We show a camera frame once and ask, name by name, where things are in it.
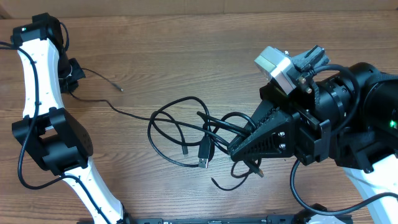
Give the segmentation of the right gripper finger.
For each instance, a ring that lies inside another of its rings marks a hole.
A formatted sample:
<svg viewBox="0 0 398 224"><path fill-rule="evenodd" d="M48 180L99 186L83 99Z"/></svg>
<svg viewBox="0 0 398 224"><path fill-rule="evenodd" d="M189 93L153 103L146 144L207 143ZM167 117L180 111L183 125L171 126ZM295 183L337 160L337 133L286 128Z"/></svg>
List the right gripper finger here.
<svg viewBox="0 0 398 224"><path fill-rule="evenodd" d="M274 113L279 111L279 107L273 104L271 101L262 100L251 119L254 121L256 128L247 122L244 129L254 134L264 134L269 131L269 123Z"/></svg>
<svg viewBox="0 0 398 224"><path fill-rule="evenodd" d="M285 158L294 154L295 116L277 110L260 120L258 128L240 143L230 144L233 161Z"/></svg>

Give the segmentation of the black usb cable short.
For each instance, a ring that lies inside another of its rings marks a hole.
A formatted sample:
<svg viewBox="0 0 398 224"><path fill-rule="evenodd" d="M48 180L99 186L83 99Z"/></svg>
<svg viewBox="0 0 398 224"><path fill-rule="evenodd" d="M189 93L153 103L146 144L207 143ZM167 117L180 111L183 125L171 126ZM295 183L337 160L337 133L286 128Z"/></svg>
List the black usb cable short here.
<svg viewBox="0 0 398 224"><path fill-rule="evenodd" d="M257 128L256 122L242 112L230 112L222 118L216 118L204 112L197 112L197 115L199 115L199 117L204 121L203 127L209 128L209 131L212 132L212 135L210 136L212 146L215 146L224 154L229 156L232 155L229 148L232 146L233 137L237 137L238 140L245 139ZM235 172L236 166L239 162L233 162L230 170L230 176L235 180L239 180L240 183L234 187L222 187L215 178L211 178L212 183L218 189L230 192L242 186L251 174L256 174L259 177L264 176L264 173L260 168L262 159L243 160L241 163L248 168L246 172L243 172L242 174L237 174Z"/></svg>

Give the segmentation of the black usb cable long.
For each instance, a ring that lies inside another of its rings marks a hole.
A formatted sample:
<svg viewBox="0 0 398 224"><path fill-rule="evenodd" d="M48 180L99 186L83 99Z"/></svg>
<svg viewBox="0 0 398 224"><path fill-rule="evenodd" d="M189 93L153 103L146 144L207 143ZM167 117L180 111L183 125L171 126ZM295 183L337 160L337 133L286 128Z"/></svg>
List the black usb cable long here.
<svg viewBox="0 0 398 224"><path fill-rule="evenodd" d="M178 165L180 167L190 167L190 168L208 168L209 162L212 160L214 153L215 153L215 140L217 139L217 135L213 132L213 130L211 129L210 126L210 120L205 118L204 119L204 123L202 127L199 126L195 126L193 124L188 124L188 123L184 123L181 121L177 121L176 119L174 119L169 113L165 112L165 109L176 105L177 103L182 103L184 101L188 101L188 100L194 100L196 102L198 102L202 108L205 111L205 114L208 115L209 111L208 111L208 107L206 106L206 104L199 98L195 97L195 96L187 96L178 100L175 100L171 103L166 104L165 106L161 107L160 109L158 109L157 111L153 112L151 114L151 116L149 118L145 118L142 116L137 116L131 113L127 113L124 111L121 111L117 108L115 108L108 100L103 100L100 99L100 102L104 102L106 104L108 104L108 106L110 106L110 108L112 110L114 110L117 113L126 115L126 116L130 116L132 118L136 118L136 119L140 119L143 121L147 121L148 122L148 128L147 128L147 137L149 140L150 145L153 147L153 149L155 150L156 153L158 153L159 156L161 156L163 159L165 159L166 161L169 161L175 165ZM163 130L161 130L158 125L156 124L156 122L165 122L165 123L170 123L170 124L174 124L175 127L177 128L177 131L180 135L180 139L177 140L173 137L171 137L169 134L165 133ZM203 137L200 141L197 142L187 142L184 136L184 133L182 131L182 127L187 127L187 128L192 128L195 129L197 131L200 131L203 133ZM193 147L193 146L198 146L198 162L196 164L186 164L186 163L182 163L182 162L178 162L176 160L171 159L170 157L166 156L164 153L162 153L160 151L160 149L155 145L153 138L152 138L152 129L155 129L161 136L163 136L164 138L168 139L169 141L179 145L182 148L183 154L187 155L188 154L188 148L189 147Z"/></svg>

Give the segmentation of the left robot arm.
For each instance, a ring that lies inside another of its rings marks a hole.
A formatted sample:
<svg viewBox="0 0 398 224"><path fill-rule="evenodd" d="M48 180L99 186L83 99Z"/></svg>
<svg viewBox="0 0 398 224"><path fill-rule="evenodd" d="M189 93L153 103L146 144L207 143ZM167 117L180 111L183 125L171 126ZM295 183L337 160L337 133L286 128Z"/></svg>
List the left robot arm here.
<svg viewBox="0 0 398 224"><path fill-rule="evenodd" d="M30 24L16 27L11 47L22 62L25 106L12 133L22 149L17 165L21 184L24 154L44 171L64 181L90 212L93 223L130 223L123 204L110 192L93 160L87 130L65 109L62 94L78 87L85 77L75 58L68 58L65 25L47 13L33 16Z"/></svg>

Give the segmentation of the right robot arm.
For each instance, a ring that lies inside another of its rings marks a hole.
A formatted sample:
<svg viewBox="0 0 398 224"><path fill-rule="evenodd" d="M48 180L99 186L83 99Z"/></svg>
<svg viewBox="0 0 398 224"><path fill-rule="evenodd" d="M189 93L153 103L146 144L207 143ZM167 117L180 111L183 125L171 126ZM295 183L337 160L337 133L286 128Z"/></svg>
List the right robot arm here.
<svg viewBox="0 0 398 224"><path fill-rule="evenodd" d="M260 90L248 136L228 146L233 161L296 157L333 159L366 201L375 223L397 222L397 77L368 63L330 65L318 93Z"/></svg>

